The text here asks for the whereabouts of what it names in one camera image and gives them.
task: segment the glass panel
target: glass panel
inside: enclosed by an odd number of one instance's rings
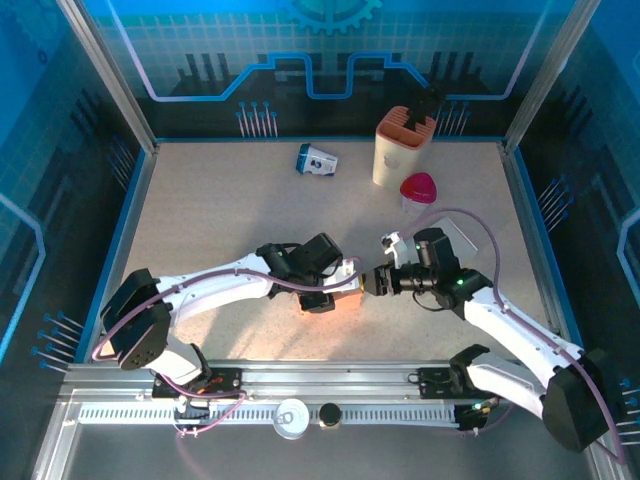
[[[8,479],[31,476],[140,147],[54,1],[0,10],[0,423],[11,432],[0,464]]]
[[[437,135],[503,135],[572,3],[86,1],[171,138],[373,135],[434,82]]]
[[[629,390],[640,386],[637,8],[600,4],[521,144],[582,340],[615,355]],[[636,430],[622,427],[623,440]]]

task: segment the round lid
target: round lid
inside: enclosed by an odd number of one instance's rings
[[[284,438],[298,438],[309,426],[309,409],[297,398],[288,398],[278,405],[273,426]]]
[[[325,403],[318,412],[320,421],[327,427],[337,425],[342,418],[342,410],[335,403]]]
[[[416,173],[407,178],[400,186],[400,193],[418,203],[433,203],[438,198],[436,182],[428,173]]]

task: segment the beige floor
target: beige floor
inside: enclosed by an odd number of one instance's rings
[[[299,143],[162,145],[127,273],[195,272],[319,232],[368,268],[382,263],[380,236],[406,218],[399,195],[371,181],[373,142],[314,146],[340,158],[335,177],[299,175]],[[435,143],[424,169],[437,183],[439,206],[472,209],[491,225],[502,249],[502,290],[546,322],[496,145]],[[468,266],[491,277],[493,252],[482,230],[451,219],[479,248]],[[409,295],[366,297],[357,311],[303,317],[295,298],[282,294],[206,312],[175,333],[211,359],[445,359],[473,343],[505,352],[452,313],[421,310]]]

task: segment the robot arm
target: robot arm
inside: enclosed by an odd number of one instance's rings
[[[506,398],[541,418],[563,446],[582,451],[608,427],[586,381],[573,365],[577,362],[595,382],[614,420],[624,415],[610,357],[601,350],[585,352],[547,331],[500,292],[494,292],[486,277],[460,268],[441,229],[422,230],[411,242],[395,232],[382,243],[394,261],[369,274],[373,280],[365,284],[367,291],[374,295],[429,293],[443,309],[484,330],[524,364],[507,362],[488,348],[474,345],[450,361],[455,388],[484,390]]]
[[[154,279],[147,269],[135,271],[101,316],[111,331],[135,307],[167,292],[116,331],[111,345],[123,370],[147,367],[199,390],[209,384],[210,370],[196,345],[169,332],[177,323],[238,300],[273,298],[281,292],[298,294],[304,311],[324,312],[334,308],[334,293],[359,286],[354,262],[343,260],[331,238],[320,234],[304,245],[267,244],[240,260],[193,274]]]

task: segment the red lid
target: red lid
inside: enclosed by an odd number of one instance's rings
[[[400,193],[418,203],[433,203],[438,198],[436,182],[428,173],[416,173],[411,175],[400,187]]]

